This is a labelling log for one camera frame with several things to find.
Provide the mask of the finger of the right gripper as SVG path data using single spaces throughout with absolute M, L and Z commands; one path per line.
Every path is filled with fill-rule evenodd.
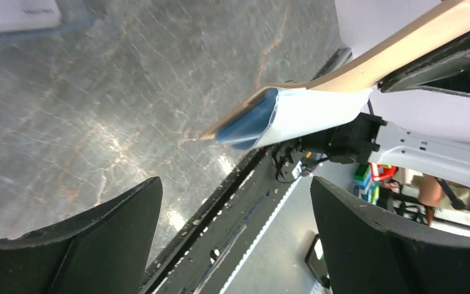
M 418 89 L 470 98 L 470 31 L 390 73 L 378 89 L 383 93 Z

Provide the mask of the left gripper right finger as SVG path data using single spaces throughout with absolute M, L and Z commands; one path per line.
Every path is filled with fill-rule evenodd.
M 470 237 L 418 224 L 319 176 L 310 193 L 334 293 L 470 293 Z

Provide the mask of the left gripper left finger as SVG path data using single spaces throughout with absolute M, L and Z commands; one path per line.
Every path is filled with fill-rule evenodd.
M 138 293 L 163 189 L 149 178 L 17 239 L 0 239 L 0 293 Z

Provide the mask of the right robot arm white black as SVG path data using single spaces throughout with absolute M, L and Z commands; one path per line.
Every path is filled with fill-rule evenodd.
M 470 98 L 470 31 L 388 74 L 381 92 L 413 89 Z M 470 145 L 431 138 L 360 114 L 342 126 L 281 143 L 272 156 L 278 169 L 302 151 L 318 151 L 322 161 L 374 163 L 412 168 L 437 179 L 470 187 Z

